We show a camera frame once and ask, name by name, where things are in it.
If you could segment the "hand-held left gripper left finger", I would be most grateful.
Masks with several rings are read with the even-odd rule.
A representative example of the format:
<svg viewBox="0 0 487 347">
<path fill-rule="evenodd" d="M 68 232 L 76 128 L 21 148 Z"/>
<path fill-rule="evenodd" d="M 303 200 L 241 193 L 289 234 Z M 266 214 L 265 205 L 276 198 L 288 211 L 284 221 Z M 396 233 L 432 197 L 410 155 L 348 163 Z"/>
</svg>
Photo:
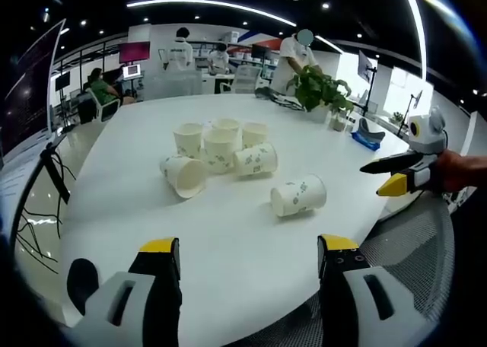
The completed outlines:
<svg viewBox="0 0 487 347">
<path fill-rule="evenodd" d="M 71 329 L 78 346 L 177 346 L 182 292 L 179 240 L 151 240 L 125 272 L 105 282 L 88 259 L 71 264 L 71 302 L 81 314 Z"/>
</svg>

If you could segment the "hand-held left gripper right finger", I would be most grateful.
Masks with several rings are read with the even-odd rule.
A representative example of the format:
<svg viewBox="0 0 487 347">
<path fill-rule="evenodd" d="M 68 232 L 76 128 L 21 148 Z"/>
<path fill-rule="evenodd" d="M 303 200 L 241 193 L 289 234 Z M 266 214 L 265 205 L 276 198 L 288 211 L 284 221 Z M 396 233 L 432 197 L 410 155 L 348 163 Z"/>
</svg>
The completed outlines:
<svg viewBox="0 0 487 347">
<path fill-rule="evenodd" d="M 324 346 L 421 343 L 422 315 L 401 282 L 348 238 L 321 234 L 317 247 Z"/>
</svg>

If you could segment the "person's right hand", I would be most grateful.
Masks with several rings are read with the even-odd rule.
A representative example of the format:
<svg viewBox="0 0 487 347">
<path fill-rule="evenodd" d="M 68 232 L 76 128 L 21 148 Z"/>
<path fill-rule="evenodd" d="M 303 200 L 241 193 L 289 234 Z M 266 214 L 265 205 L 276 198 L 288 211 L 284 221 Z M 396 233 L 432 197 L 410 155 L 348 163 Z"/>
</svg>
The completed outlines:
<svg viewBox="0 0 487 347">
<path fill-rule="evenodd" d="M 433 164 L 431 181 L 435 189 L 447 193 L 469 186 L 486 188 L 486 156 L 462 156 L 446 149 Z"/>
</svg>

